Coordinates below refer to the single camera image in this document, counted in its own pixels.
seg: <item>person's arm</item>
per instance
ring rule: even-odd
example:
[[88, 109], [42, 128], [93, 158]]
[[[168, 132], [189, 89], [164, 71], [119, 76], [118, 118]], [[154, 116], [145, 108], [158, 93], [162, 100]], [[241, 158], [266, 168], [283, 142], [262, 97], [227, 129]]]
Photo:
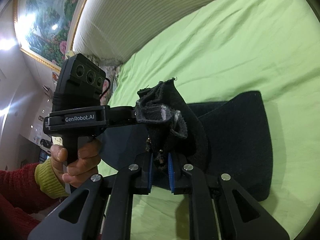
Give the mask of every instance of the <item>person's arm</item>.
[[50, 159], [43, 164], [28, 164], [16, 171], [0, 171], [0, 193], [14, 207], [19, 207], [26, 213], [38, 213], [53, 205], [57, 200], [42, 192], [36, 183], [36, 177], [41, 176], [41, 183], [51, 192], [51, 196], [65, 194], [51, 168]]

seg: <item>black handle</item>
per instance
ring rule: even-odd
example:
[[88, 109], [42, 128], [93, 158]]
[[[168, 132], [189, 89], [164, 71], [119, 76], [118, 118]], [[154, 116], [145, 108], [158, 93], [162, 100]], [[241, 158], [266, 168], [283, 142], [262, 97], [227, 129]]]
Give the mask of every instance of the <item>black handle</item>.
[[[78, 159], [78, 138], [77, 137], [62, 137], [62, 144], [68, 150], [67, 164], [75, 162]], [[76, 190], [75, 187], [70, 185], [71, 193]]]

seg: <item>red sweater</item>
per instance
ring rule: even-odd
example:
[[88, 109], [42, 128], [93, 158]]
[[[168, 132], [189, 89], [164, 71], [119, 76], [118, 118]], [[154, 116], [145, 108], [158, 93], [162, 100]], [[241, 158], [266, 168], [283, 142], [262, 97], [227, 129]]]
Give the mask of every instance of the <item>red sweater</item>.
[[28, 164], [16, 171], [0, 171], [0, 208], [15, 231], [27, 239], [39, 221], [28, 214], [38, 213], [54, 203], [35, 181], [38, 164]]

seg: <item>camera lens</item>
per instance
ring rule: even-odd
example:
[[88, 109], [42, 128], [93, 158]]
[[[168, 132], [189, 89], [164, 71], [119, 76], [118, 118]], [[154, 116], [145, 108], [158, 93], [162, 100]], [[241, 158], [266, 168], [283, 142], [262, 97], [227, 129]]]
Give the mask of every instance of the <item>camera lens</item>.
[[97, 80], [98, 87], [101, 87], [102, 83], [103, 83], [102, 78], [98, 78], [98, 80]]
[[84, 67], [82, 65], [79, 65], [76, 69], [76, 74], [78, 77], [82, 77], [84, 74]]
[[92, 84], [94, 82], [94, 72], [92, 70], [89, 70], [87, 73], [87, 82], [89, 84]]

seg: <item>finger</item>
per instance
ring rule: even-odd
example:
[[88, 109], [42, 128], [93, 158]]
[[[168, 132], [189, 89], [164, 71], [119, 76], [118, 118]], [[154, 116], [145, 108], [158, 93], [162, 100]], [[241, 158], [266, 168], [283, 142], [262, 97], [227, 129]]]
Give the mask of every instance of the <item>finger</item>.
[[75, 162], [68, 165], [67, 173], [70, 176], [77, 176], [96, 167], [100, 163], [100, 161], [101, 158], [99, 155], [91, 158], [77, 159]]
[[65, 183], [70, 183], [74, 187], [79, 187], [93, 174], [97, 174], [97, 173], [98, 173], [98, 168], [94, 167], [91, 170], [77, 176], [70, 176], [68, 173], [65, 173], [62, 175], [62, 179]]
[[50, 148], [51, 158], [58, 162], [64, 162], [68, 158], [68, 151], [61, 145], [52, 145]]
[[101, 142], [94, 139], [92, 142], [86, 143], [78, 150], [78, 158], [84, 159], [98, 155], [101, 148]]

